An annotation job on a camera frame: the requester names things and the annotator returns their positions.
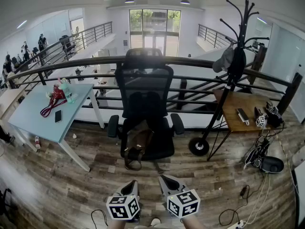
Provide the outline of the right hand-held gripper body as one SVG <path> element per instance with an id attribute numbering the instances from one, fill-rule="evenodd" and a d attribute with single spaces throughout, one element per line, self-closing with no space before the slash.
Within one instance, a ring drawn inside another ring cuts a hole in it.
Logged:
<path id="1" fill-rule="evenodd" d="M 199 211 L 201 199 L 194 189 L 186 183 L 170 175 L 160 175 L 159 184 L 166 202 L 166 209 L 174 216 L 182 219 Z"/>

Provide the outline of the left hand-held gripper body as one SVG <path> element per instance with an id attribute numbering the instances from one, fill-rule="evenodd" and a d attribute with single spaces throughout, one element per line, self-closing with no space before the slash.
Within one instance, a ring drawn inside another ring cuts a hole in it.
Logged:
<path id="1" fill-rule="evenodd" d="M 106 202 L 107 210 L 113 220 L 140 220 L 140 193 L 138 182 L 132 180 L 119 187 Z"/>

